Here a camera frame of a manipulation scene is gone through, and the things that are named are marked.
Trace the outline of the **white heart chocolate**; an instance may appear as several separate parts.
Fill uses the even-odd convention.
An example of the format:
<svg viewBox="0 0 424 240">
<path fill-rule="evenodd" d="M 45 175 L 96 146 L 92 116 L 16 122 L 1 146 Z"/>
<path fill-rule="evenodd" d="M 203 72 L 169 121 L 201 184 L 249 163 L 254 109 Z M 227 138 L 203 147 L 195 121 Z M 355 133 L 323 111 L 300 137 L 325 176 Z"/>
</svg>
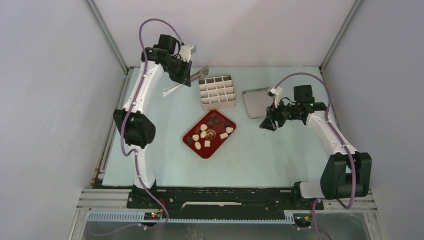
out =
<svg viewBox="0 0 424 240">
<path fill-rule="evenodd" d="M 233 127 L 226 127 L 226 133 L 227 134 L 230 134 L 230 133 L 232 133 L 233 131 L 234 131 L 234 128 Z"/>
</svg>

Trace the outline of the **white square chocolate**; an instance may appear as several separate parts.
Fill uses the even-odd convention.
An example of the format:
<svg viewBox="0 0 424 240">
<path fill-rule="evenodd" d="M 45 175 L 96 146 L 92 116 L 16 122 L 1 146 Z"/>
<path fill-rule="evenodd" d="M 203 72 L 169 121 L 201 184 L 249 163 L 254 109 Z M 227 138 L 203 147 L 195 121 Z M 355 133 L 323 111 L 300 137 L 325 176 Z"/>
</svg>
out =
<svg viewBox="0 0 424 240">
<path fill-rule="evenodd" d="M 223 139 L 228 138 L 229 134 L 227 132 L 224 132 L 224 133 L 220 134 L 219 137 L 220 137 L 221 140 L 223 140 Z"/>
</svg>

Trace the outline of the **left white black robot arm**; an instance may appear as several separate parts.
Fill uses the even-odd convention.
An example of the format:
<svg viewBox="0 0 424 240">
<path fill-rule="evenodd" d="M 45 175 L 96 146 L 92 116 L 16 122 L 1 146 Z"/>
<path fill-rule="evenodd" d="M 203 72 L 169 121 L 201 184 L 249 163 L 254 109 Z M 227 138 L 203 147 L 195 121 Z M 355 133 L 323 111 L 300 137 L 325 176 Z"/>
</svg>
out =
<svg viewBox="0 0 424 240">
<path fill-rule="evenodd" d="M 190 87 L 192 56 L 196 51 L 196 46 L 166 34 L 159 36 L 157 44 L 143 46 L 136 84 L 128 100 L 113 112 L 120 149 L 124 156 L 134 158 L 133 185 L 143 190 L 138 201 L 145 208 L 153 208 L 158 202 L 158 194 L 151 190 L 156 183 L 153 166 L 146 157 L 156 135 L 156 126 L 148 118 L 153 91 L 165 73 L 171 81 Z"/>
</svg>

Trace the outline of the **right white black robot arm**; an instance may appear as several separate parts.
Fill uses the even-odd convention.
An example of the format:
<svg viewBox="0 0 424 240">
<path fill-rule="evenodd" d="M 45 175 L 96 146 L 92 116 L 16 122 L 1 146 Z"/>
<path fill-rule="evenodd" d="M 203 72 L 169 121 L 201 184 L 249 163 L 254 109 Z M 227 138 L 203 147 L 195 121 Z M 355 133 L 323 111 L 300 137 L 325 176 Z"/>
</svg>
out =
<svg viewBox="0 0 424 240">
<path fill-rule="evenodd" d="M 361 198 L 368 195 L 372 158 L 350 145 L 330 119 L 328 107 L 316 102 L 311 85 L 293 88 L 294 102 L 285 104 L 283 89 L 271 87 L 268 95 L 273 103 L 266 108 L 261 129 L 276 131 L 287 121 L 302 121 L 316 136 L 328 156 L 323 173 L 318 180 L 298 183 L 299 190 L 291 194 L 291 204 L 304 209 L 311 199 L 327 200 Z"/>
</svg>

